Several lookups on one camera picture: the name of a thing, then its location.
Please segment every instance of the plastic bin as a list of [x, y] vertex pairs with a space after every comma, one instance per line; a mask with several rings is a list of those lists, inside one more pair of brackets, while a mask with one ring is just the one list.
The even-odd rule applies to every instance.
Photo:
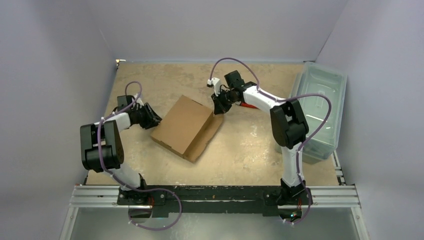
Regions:
[[[318, 93], [327, 96], [332, 105], [332, 110], [327, 123], [321, 130], [304, 146], [304, 162], [313, 163], [314, 160], [326, 160], [336, 150], [339, 144], [340, 125], [342, 121], [343, 104], [345, 101], [347, 74], [335, 69], [322, 66], [313, 62], [307, 62], [302, 74], [296, 76], [291, 95]], [[309, 137], [323, 122], [328, 104], [322, 97], [304, 97], [299, 102], [309, 125]]]

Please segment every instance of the wire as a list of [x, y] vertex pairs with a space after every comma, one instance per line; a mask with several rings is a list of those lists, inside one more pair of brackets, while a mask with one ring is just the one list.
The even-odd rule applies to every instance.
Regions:
[[292, 224], [298, 224], [298, 223], [302, 222], [302, 221], [303, 221], [303, 219], [305, 219], [305, 217], [308, 215], [308, 213], [309, 213], [309, 211], [310, 211], [310, 209], [311, 209], [311, 205], [312, 205], [312, 195], [311, 195], [311, 191], [309, 190], [309, 188], [307, 188], [307, 187], [306, 187], [306, 185], [305, 185], [305, 183], [304, 183], [304, 181], [302, 180], [302, 177], [301, 177], [301, 170], [300, 170], [300, 163], [299, 163], [299, 152], [300, 152], [300, 151], [302, 150], [302, 148], [306, 145], [306, 143], [308, 143], [308, 142], [309, 142], [309, 140], [311, 140], [311, 139], [312, 139], [312, 137], [313, 137], [313, 136], [315, 136], [315, 134], [317, 134], [317, 133], [318, 133], [318, 131], [319, 131], [319, 130], [321, 130], [321, 128], [323, 128], [323, 126], [326, 124], [327, 120], [328, 120], [328, 119], [329, 119], [329, 117], [330, 117], [330, 113], [331, 113], [331, 110], [332, 110], [332, 104], [331, 104], [331, 101], [330, 101], [330, 99], [329, 99], [328, 97], [326, 97], [325, 95], [318, 94], [318, 93], [308, 93], [308, 94], [299, 95], [299, 96], [294, 96], [294, 97], [287, 98], [287, 99], [284, 99], [284, 98], [278, 98], [278, 97], [273, 97], [273, 96], [272, 96], [272, 95], [270, 95], [269, 93], [267, 93], [267, 92], [265, 92], [265, 91], [262, 91], [262, 90], [261, 90], [261, 88], [259, 87], [259, 84], [260, 84], [259, 78], [258, 78], [258, 77], [256, 76], [256, 74], [253, 72], [253, 70], [252, 70], [252, 69], [251, 69], [248, 65], [246, 65], [244, 62], [242, 62], [242, 61], [240, 61], [240, 60], [238, 60], [238, 59], [236, 59], [236, 58], [233, 58], [233, 57], [223, 57], [223, 58], [219, 59], [218, 61], [216, 61], [216, 62], [215, 62], [215, 64], [213, 65], [213, 67], [212, 67], [212, 70], [210, 71], [209, 79], [212, 79], [212, 75], [214, 74], [214, 70], [215, 70], [215, 67], [217, 66], [217, 64], [218, 64], [219, 62], [223, 61], [223, 60], [233, 60], [233, 61], [235, 61], [235, 62], [240, 63], [240, 64], [241, 64], [241, 65], [243, 65], [244, 67], [246, 67], [246, 69], [247, 69], [247, 70], [249, 70], [249, 72], [253, 75], [254, 79], [255, 79], [255, 80], [256, 80], [256, 82], [257, 82], [257, 85], [256, 85], [256, 89], [257, 89], [257, 91], [258, 91], [260, 94], [262, 94], [263, 96], [265, 96], [265, 97], [267, 97], [267, 98], [269, 98], [269, 99], [271, 99], [271, 100], [273, 100], [273, 101], [275, 101], [275, 102], [277, 102], [277, 103], [284, 103], [284, 102], [287, 102], [287, 101], [292, 101], [292, 100], [301, 99], [301, 98], [306, 98], [306, 97], [320, 97], [320, 98], [324, 98], [324, 99], [327, 101], [327, 103], [328, 103], [328, 111], [327, 111], [327, 114], [326, 114], [325, 118], [323, 119], [322, 123], [318, 126], [318, 128], [317, 128], [317, 129], [316, 129], [316, 130], [315, 130], [315, 131], [314, 131], [311, 135], [309, 135], [309, 137], [307, 137], [307, 138], [305, 139], [305, 141], [303, 141], [303, 142], [299, 145], [299, 147], [297, 148], [297, 151], [296, 151], [296, 170], [297, 170], [297, 176], [298, 176], [298, 178], [299, 178], [300, 183], [301, 183], [301, 184], [302, 184], [302, 186], [305, 188], [306, 194], [307, 194], [307, 196], [308, 196], [308, 204], [307, 204], [307, 209], [306, 209], [305, 214], [302, 214], [302, 218], [301, 218], [301, 219], [299, 219], [298, 221], [296, 221], [296, 222], [292, 222]]
[[[129, 86], [129, 85], [131, 85], [131, 84], [138, 84], [138, 86], [139, 86], [140, 91], [138, 92], [137, 98], [133, 98], [133, 101], [132, 101], [132, 103], [131, 103], [131, 104], [129, 104], [128, 106], [124, 107], [124, 108], [123, 108], [123, 109], [121, 109], [120, 111], [116, 112], [116, 113], [115, 113], [115, 115], [117, 115], [117, 114], [121, 114], [121, 113], [125, 112], [127, 109], [131, 108], [131, 106], [132, 106], [133, 104], [135, 104], [135, 103], [137, 102], [137, 99], [138, 99], [138, 98], [142, 95], [143, 87], [142, 87], [142, 84], [141, 84], [140, 82], [138, 82], [138, 81], [132, 81], [132, 82], [129, 82], [129, 83], [125, 86], [125, 95], [127, 95], [127, 89], [128, 89], [128, 86]], [[101, 120], [100, 120], [100, 122], [99, 122], [99, 124], [98, 124], [98, 128], [97, 128], [97, 142], [98, 142], [98, 143], [101, 143], [101, 141], [102, 141], [102, 138], [101, 138], [101, 135], [100, 135], [100, 133], [101, 133], [101, 129], [102, 129], [102, 124], [103, 124], [106, 120], [108, 120], [109, 118], [111, 118], [111, 117], [113, 117], [113, 116], [114, 116], [114, 115], [113, 115], [113, 114], [111, 114], [111, 115], [109, 115], [109, 116], [107, 116], [107, 117], [102, 117], [102, 118], [101, 118]], [[139, 193], [149, 193], [149, 192], [154, 192], [154, 191], [165, 191], [165, 192], [168, 192], [168, 193], [172, 194], [172, 196], [174, 196], [174, 197], [176, 198], [176, 200], [178, 201], [178, 205], [179, 205], [179, 212], [178, 212], [178, 215], [176, 216], [176, 219], [175, 219], [175, 220], [174, 220], [171, 224], [169, 224], [169, 225], [167, 225], [167, 226], [159, 227], [159, 228], [143, 226], [143, 225], [140, 225], [140, 224], [138, 224], [138, 223], [134, 222], [134, 221], [131, 219], [131, 217], [128, 215], [128, 216], [129, 216], [129, 223], [133, 224], [133, 225], [134, 225], [134, 226], [136, 226], [136, 227], [139, 227], [139, 228], [142, 228], [142, 229], [146, 229], [146, 230], [150, 230], [150, 231], [162, 231], [162, 230], [167, 230], [167, 229], [171, 228], [172, 226], [174, 226], [174, 225], [178, 222], [178, 220], [180, 220], [181, 215], [182, 215], [182, 213], [183, 213], [183, 206], [182, 206], [182, 204], [181, 204], [181, 200], [180, 200], [180, 198], [179, 198], [179, 197], [178, 197], [178, 196], [177, 196], [177, 195], [176, 195], [173, 191], [168, 190], [168, 189], [165, 189], [165, 188], [152, 188], [152, 189], [141, 190], [141, 189], [137, 189], [137, 187], [135, 187], [135, 186], [128, 185], [128, 184], [126, 184], [125, 182], [123, 182], [121, 179], [119, 179], [117, 176], [115, 176], [115, 175], [114, 175], [114, 173], [113, 173], [112, 171], [110, 171], [109, 169], [107, 169], [107, 168], [106, 168], [106, 166], [105, 166], [105, 161], [104, 161], [104, 159], [103, 159], [102, 145], [101, 145], [101, 144], [98, 144], [98, 156], [99, 156], [99, 159], [100, 159], [100, 165], [101, 165], [101, 168], [103, 169], [103, 171], [105, 171], [106, 173], [110, 174], [110, 176], [111, 176], [111, 177], [112, 177], [115, 181], [117, 181], [120, 185], [122, 185], [122, 186], [124, 186], [124, 187], [127, 187], [127, 188], [129, 188], [129, 189], [131, 189], [131, 190], [133, 190], [133, 191], [139, 192]]]

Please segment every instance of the brown cardboard box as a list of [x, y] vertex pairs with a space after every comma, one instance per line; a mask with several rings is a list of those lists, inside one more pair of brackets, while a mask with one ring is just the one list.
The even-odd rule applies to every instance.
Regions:
[[153, 141], [194, 163], [224, 120], [212, 109], [182, 95], [150, 134]]

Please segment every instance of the table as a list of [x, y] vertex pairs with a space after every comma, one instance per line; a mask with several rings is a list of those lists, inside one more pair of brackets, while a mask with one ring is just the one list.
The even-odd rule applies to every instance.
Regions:
[[[209, 63], [123, 63], [119, 64], [105, 115], [117, 105], [117, 96], [125, 86], [139, 81], [142, 99], [161, 117], [181, 95], [213, 109], [206, 86], [213, 64]], [[249, 64], [267, 92], [287, 98], [302, 64]], [[245, 82], [255, 82], [240, 64], [220, 63], [214, 77], [238, 70]], [[130, 85], [128, 94], [138, 91]], [[184, 160], [152, 141], [153, 129], [134, 125], [120, 133], [125, 162], [140, 172], [148, 185], [280, 185], [283, 160], [275, 151], [275, 141], [268, 114], [253, 108], [234, 105], [196, 163]], [[303, 163], [307, 185], [338, 186], [331, 160], [316, 164]], [[87, 185], [115, 185], [105, 174], [89, 171]]]

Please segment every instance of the white wall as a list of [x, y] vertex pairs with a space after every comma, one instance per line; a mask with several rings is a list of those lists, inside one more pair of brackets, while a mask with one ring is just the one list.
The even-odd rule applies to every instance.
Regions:
[[348, 74], [337, 151], [373, 240], [424, 238], [423, 10], [350, 0], [317, 59]]
[[84, 0], [0, 3], [1, 239], [58, 239], [114, 58]]
[[348, 0], [88, 0], [116, 58], [315, 60]]

